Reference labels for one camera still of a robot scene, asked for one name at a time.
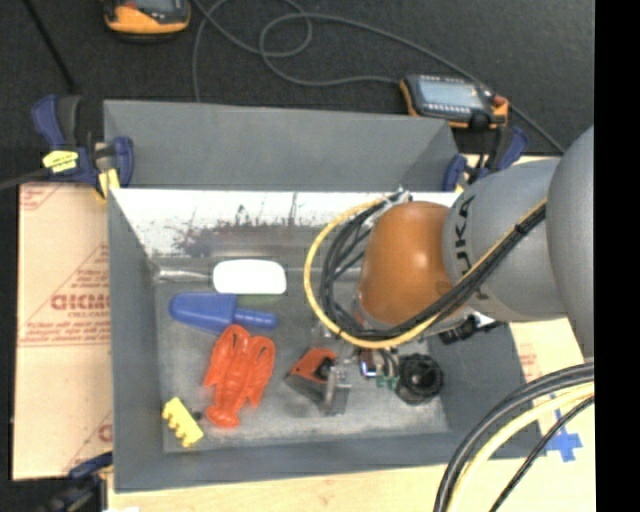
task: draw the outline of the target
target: digital display screen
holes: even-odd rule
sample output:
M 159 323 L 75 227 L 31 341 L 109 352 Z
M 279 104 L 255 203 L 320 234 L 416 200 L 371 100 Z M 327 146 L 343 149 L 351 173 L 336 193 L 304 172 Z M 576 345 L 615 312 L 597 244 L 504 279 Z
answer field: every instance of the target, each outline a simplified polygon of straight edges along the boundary
M 478 91 L 472 85 L 431 80 L 419 80 L 418 84 L 425 103 L 484 108 Z
M 151 12 L 174 12 L 183 7 L 184 0 L 134 0 L 138 9 Z

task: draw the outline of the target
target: cardboard sheet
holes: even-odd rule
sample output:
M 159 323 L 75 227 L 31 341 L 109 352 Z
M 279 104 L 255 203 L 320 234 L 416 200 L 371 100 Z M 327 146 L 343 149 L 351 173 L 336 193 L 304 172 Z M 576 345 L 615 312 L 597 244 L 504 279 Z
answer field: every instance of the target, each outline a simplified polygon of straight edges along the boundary
M 19 217 L 13 478 L 61 476 L 112 444 L 106 202 L 23 185 Z

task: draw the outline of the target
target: yellow clamp label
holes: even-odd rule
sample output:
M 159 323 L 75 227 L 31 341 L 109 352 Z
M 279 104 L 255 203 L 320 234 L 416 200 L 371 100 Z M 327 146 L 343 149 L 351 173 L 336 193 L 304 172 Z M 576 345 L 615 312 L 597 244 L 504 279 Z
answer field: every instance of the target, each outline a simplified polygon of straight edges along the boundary
M 78 153 L 75 151 L 56 149 L 42 159 L 42 164 L 52 172 L 59 173 L 73 169 L 76 166 L 76 160 L 78 160 Z
M 98 183 L 100 185 L 100 193 L 102 197 L 107 197 L 110 188 L 120 188 L 120 180 L 118 179 L 118 171 L 108 169 L 98 175 Z

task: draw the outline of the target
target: orange display device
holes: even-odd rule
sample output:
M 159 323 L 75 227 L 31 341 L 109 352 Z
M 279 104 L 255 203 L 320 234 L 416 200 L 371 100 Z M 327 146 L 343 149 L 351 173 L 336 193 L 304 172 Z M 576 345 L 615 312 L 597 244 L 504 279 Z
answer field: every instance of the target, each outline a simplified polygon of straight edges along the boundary
M 400 81 L 400 90 L 412 116 L 446 119 L 452 128 L 478 131 L 507 124 L 507 99 L 468 80 L 407 75 Z
M 187 0 L 104 0 L 104 21 L 118 35 L 134 41 L 159 41 L 189 24 Z

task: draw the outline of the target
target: orange toy lobster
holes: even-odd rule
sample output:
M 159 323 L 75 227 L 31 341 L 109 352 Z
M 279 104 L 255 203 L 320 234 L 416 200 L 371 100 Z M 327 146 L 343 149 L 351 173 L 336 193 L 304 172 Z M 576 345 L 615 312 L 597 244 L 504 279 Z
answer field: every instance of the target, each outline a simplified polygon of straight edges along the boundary
M 269 377 L 273 372 L 276 348 L 269 338 L 251 335 L 232 324 L 220 335 L 204 386 L 216 385 L 215 405 L 205 414 L 219 427 L 237 427 L 238 411 L 249 399 L 257 407 Z

